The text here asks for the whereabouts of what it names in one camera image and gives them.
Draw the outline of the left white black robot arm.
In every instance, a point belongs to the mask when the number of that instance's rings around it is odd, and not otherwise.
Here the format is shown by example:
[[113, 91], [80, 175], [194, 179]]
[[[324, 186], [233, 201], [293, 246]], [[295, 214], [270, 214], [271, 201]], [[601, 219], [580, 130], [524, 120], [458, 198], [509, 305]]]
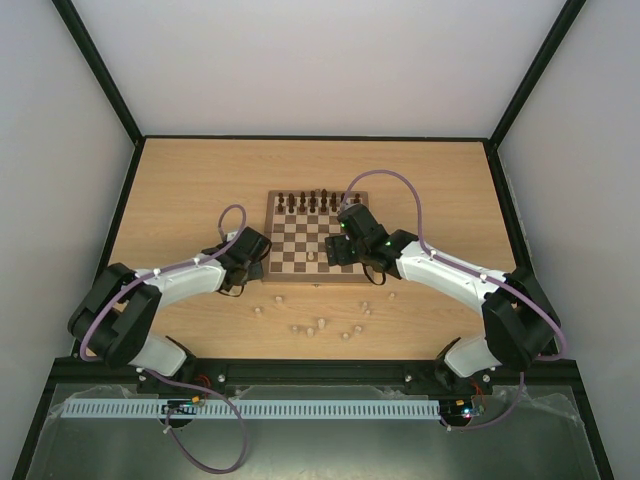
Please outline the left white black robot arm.
[[189, 358], [186, 347], [151, 333], [157, 312], [201, 294], [231, 290], [263, 278], [271, 241], [246, 227], [182, 263], [133, 270], [108, 266], [71, 315], [67, 329], [86, 361], [117, 369], [133, 366], [172, 377]]

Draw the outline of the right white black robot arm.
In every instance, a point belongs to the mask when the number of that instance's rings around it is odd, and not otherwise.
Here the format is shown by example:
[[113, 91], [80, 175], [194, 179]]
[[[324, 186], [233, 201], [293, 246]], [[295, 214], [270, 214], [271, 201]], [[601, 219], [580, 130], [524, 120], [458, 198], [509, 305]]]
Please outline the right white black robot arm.
[[530, 270], [487, 269], [433, 249], [413, 233], [388, 233], [362, 204], [342, 210], [337, 220], [342, 233], [325, 240], [331, 266], [359, 263], [383, 278], [430, 287], [482, 318], [482, 334], [456, 339], [440, 354], [436, 379], [443, 389], [458, 391], [490, 368], [524, 372], [552, 340], [566, 345], [557, 314]]

